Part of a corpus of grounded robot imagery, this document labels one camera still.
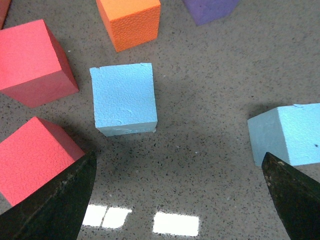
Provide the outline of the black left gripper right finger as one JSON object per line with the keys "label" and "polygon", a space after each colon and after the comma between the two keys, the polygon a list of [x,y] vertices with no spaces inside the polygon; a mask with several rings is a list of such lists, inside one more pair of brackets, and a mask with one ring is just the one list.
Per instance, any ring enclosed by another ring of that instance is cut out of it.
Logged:
{"label": "black left gripper right finger", "polygon": [[261,164],[277,214],[292,240],[320,238],[320,183],[267,152]]}

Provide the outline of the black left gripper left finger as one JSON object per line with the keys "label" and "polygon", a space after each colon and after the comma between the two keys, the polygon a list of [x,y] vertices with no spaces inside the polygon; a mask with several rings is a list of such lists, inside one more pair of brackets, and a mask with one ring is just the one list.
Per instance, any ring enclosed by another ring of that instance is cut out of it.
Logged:
{"label": "black left gripper left finger", "polygon": [[97,171],[93,151],[0,216],[2,240],[75,240]]}

